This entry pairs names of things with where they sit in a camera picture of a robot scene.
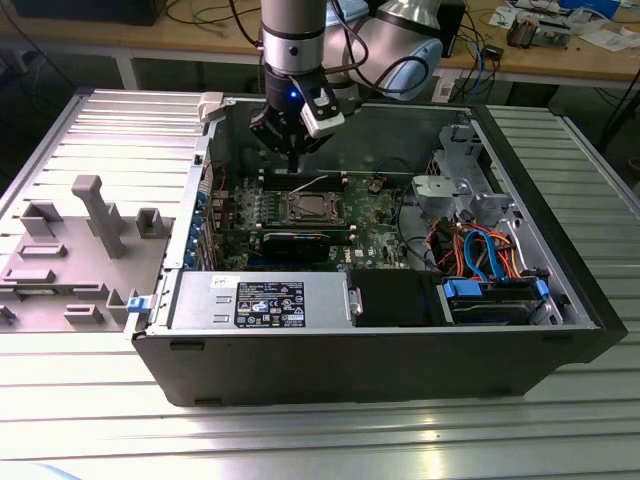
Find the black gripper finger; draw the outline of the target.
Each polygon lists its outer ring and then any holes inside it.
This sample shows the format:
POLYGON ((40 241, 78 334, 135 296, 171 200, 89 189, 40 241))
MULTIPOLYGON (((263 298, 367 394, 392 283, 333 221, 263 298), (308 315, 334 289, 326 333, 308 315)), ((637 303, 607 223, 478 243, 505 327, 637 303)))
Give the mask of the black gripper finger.
POLYGON ((321 138, 313 138, 308 135, 304 137, 299 136, 294 140, 294 172, 300 171, 300 158, 306 154, 317 151, 322 145, 324 145, 330 136, 324 136, 321 138))
POLYGON ((251 118, 250 130, 271 152, 287 161, 287 172, 295 172, 295 122, 282 111, 266 105, 251 118))

